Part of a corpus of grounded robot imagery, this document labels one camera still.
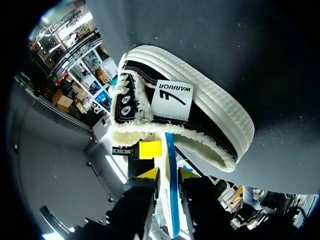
eyelet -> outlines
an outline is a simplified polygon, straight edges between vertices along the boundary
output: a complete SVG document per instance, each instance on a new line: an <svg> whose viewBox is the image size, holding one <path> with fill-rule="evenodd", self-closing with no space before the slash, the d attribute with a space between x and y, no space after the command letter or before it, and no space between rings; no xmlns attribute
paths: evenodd
<svg viewBox="0 0 320 240"><path fill-rule="evenodd" d="M122 95L125 95L125 94L127 94L128 92L129 92L129 88L127 87L127 88L125 89L125 92L122 93Z"/></svg>
<svg viewBox="0 0 320 240"><path fill-rule="evenodd" d="M123 116L125 116L125 115L127 115L128 113L130 113L130 111L131 111L131 107L130 107L130 106L125 106L124 108L122 108L121 114L122 114Z"/></svg>
<svg viewBox="0 0 320 240"><path fill-rule="evenodd" d="M122 98L121 102L122 102L123 104L126 104L127 102L130 101L130 99L131 99L131 96L125 96L124 98Z"/></svg>

white fleece lining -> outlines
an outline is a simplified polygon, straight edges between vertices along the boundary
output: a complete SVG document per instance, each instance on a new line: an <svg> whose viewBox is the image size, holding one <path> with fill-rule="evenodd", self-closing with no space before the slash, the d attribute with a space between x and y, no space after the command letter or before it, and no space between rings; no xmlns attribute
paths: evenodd
<svg viewBox="0 0 320 240"><path fill-rule="evenodd" d="M184 145L189 150L200 154L206 161L224 172L232 172L235 169L235 160L225 150L217 146L216 142L202 132L184 128L178 125L175 120L173 124L161 124L151 122L153 113L151 105L145 93L143 78L134 72L132 75L135 82L135 98L138 102L139 111L135 114L135 118L125 123L117 123L115 121L115 112L117 104L117 96L111 101L111 127L110 132L115 143L123 146L132 146L137 143L145 133L172 133L177 143ZM123 80L117 82L116 86L123 86Z"/></svg>
<svg viewBox="0 0 320 240"><path fill-rule="evenodd" d="M154 61L151 61L149 60L151 57L149 57L149 59L146 59L147 57L141 58L137 56L137 54L141 53L129 52L127 59L146 64L171 81L176 81L178 79L180 82L192 84L194 86L193 101L212 119L212 121L214 121L218 125L222 132L227 136L237 152L237 160L239 161L243 154L247 151L250 144L248 144L247 139L244 137L243 133L239 130L237 125L230 119L228 114L226 114L225 111L223 111L221 107L212 99L212 96L204 93L194 82L186 78L182 73L176 71L175 69L171 69L171 71L169 72L169 68L164 69L160 64L155 63L156 61L159 61L158 59L154 59ZM220 117L215 114L215 111L220 112Z"/></svg>

blue tape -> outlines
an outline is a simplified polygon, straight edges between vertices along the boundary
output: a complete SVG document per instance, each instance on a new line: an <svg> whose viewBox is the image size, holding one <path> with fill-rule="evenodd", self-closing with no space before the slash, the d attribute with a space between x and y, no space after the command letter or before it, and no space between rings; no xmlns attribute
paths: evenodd
<svg viewBox="0 0 320 240"><path fill-rule="evenodd" d="M171 133L165 133L166 145L168 147L169 166L170 166L170 204L173 237L176 238L180 233L179 207L178 207L178 177L177 160L174 137Z"/></svg>

sneaker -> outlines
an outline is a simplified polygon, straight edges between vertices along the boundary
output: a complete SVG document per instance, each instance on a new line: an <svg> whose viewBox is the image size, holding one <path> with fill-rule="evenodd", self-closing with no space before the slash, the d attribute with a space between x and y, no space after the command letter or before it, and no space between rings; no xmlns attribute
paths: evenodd
<svg viewBox="0 0 320 240"><path fill-rule="evenodd" d="M181 117L185 102L180 101L178 107L179 100L172 95L160 96L164 104L170 101L170 114L159 114L152 107L158 80L193 86L186 119ZM109 93L111 134L115 143L122 146L132 146L149 133L171 133L175 145L196 152L224 172L232 172L254 137L252 119L231 95L156 46L142 45L125 53L118 66L118 82Z"/></svg>

